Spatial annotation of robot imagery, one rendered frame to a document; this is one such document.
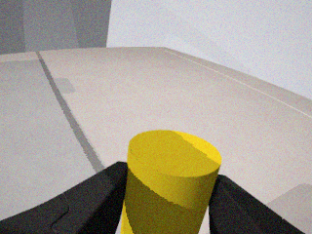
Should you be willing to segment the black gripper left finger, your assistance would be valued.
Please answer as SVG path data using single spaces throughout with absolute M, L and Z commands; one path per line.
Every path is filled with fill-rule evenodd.
M 116 161 L 54 199 L 1 219 L 0 234 L 116 234 L 128 163 Z

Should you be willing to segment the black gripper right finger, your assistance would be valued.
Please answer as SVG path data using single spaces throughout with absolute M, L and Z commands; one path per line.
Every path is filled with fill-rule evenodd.
M 208 210 L 210 234 L 305 234 L 226 175 L 218 175 Z

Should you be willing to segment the yellow tall cylinder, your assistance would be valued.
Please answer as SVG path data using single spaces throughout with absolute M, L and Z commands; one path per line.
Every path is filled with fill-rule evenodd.
M 120 234 L 199 234 L 221 167 L 213 144 L 173 130 L 134 136 Z

